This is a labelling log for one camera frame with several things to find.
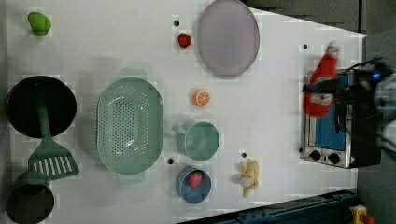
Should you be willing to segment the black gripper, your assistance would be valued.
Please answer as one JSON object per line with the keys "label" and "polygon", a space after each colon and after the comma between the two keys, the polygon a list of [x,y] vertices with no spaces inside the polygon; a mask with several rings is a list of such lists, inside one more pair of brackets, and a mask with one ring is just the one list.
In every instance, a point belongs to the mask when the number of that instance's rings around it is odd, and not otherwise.
{"label": "black gripper", "polygon": [[337,92],[337,100],[346,104],[356,105],[374,101],[378,74],[370,70],[352,69],[343,71],[336,79],[322,80],[305,84],[302,92]]}

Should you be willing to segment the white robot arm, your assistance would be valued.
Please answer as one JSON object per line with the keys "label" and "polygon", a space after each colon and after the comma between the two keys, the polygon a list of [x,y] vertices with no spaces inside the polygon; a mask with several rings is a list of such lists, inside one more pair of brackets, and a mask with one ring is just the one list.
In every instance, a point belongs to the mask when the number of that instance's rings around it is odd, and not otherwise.
{"label": "white robot arm", "polygon": [[[361,70],[358,80],[353,84],[343,82],[342,76],[356,67],[370,64],[371,70]],[[319,65],[311,80],[303,86],[303,110],[313,118],[320,119],[321,127],[330,127],[323,121],[333,114],[333,131],[317,131],[315,144],[330,149],[344,149],[341,143],[347,140],[347,122],[369,119],[379,113],[395,110],[395,72],[381,58],[358,63],[349,67],[341,75],[323,76],[323,65]],[[347,106],[362,106],[365,101],[374,104],[375,112],[347,118]]]}

